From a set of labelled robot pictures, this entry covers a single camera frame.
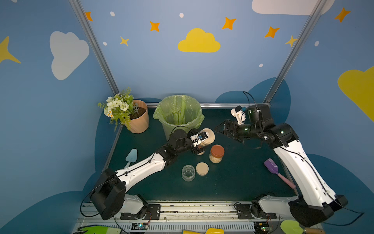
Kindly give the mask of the beige jar lid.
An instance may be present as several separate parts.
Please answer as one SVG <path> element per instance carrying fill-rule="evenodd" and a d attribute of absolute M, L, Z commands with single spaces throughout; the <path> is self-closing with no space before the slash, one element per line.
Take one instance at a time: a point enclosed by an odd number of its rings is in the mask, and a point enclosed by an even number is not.
<path fill-rule="evenodd" d="M 204 162 L 200 162 L 196 165 L 196 172 L 200 176 L 206 176 L 209 172 L 209 166 Z"/>

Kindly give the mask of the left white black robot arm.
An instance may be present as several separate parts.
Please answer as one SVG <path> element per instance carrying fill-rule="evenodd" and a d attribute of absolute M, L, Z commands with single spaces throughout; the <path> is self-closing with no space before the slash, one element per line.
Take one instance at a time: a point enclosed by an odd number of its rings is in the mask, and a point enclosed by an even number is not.
<path fill-rule="evenodd" d="M 117 171 L 104 170 L 88 194 L 89 199 L 103 220 L 120 212 L 141 219 L 147 213 L 148 203 L 140 195 L 132 196 L 127 192 L 143 179 L 171 165 L 178 155 L 187 151 L 200 154 L 214 141 L 215 134 L 208 128 L 189 132 L 174 130 L 167 143 L 143 161 Z"/>

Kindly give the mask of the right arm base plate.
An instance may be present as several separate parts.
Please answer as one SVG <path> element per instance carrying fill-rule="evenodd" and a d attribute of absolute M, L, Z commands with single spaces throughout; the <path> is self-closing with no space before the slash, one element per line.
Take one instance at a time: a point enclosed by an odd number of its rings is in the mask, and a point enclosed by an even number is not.
<path fill-rule="evenodd" d="M 257 204 L 235 203 L 234 209 L 237 212 L 238 219 L 276 219 L 275 213 L 265 213 Z"/>

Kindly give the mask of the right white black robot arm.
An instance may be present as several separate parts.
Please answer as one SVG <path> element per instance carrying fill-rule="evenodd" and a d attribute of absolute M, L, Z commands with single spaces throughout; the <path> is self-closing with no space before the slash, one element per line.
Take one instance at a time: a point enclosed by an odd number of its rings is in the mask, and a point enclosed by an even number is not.
<path fill-rule="evenodd" d="M 264 196 L 253 200 L 254 216 L 261 213 L 292 216 L 301 225 L 311 227 L 328 220 L 348 204 L 346 197 L 337 195 L 320 176 L 293 128 L 286 123 L 274 123 L 268 105 L 256 104 L 248 108 L 250 124 L 242 123 L 245 114 L 240 112 L 240 106 L 233 110 L 236 120 L 225 120 L 214 130 L 239 142 L 254 138 L 266 142 L 288 168 L 301 191 L 295 197 Z"/>

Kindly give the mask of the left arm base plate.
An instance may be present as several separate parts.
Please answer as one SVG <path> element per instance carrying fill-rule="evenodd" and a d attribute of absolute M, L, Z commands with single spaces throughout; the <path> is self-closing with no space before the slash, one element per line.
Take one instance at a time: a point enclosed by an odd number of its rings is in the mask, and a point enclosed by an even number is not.
<path fill-rule="evenodd" d="M 159 220 L 161 214 L 160 204 L 148 204 L 137 214 L 121 213 L 120 220 Z"/>

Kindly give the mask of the beige-lid oatmeal jar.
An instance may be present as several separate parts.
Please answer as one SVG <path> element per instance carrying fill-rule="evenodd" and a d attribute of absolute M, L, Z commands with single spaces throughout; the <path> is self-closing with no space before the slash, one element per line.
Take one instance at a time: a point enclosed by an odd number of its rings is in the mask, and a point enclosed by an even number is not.
<path fill-rule="evenodd" d="M 186 182 L 193 181 L 196 175 L 195 168 L 192 165 L 186 165 L 182 169 L 182 179 Z"/>
<path fill-rule="evenodd" d="M 209 134 L 209 138 L 204 141 L 204 147 L 211 145 L 215 141 L 215 133 L 209 128 L 204 128 L 201 131 L 207 131 L 207 133 Z"/>

